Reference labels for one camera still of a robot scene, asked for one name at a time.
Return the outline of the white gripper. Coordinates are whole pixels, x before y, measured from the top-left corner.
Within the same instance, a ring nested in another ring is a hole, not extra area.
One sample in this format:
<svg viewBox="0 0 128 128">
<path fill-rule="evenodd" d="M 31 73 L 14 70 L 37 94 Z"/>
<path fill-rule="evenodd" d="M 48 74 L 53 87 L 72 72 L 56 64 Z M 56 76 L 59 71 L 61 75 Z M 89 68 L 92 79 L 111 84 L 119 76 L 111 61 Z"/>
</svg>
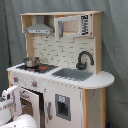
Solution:
<svg viewBox="0 0 128 128">
<path fill-rule="evenodd" d="M 4 108 L 11 107 L 11 116 L 19 116 L 22 113 L 20 102 L 20 91 L 18 86 L 9 87 L 2 92 L 2 97 L 5 99 Z"/>
</svg>

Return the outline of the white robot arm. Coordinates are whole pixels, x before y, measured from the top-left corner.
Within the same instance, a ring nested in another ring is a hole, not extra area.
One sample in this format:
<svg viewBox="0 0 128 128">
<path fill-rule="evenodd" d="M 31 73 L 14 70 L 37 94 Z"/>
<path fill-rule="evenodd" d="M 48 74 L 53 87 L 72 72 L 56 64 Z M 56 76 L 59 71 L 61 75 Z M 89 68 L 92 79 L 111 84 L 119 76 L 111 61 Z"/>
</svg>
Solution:
<svg viewBox="0 0 128 128">
<path fill-rule="evenodd" d="M 36 121 L 28 114 L 22 115 L 18 86 L 9 87 L 0 97 L 0 128 L 37 128 Z"/>
</svg>

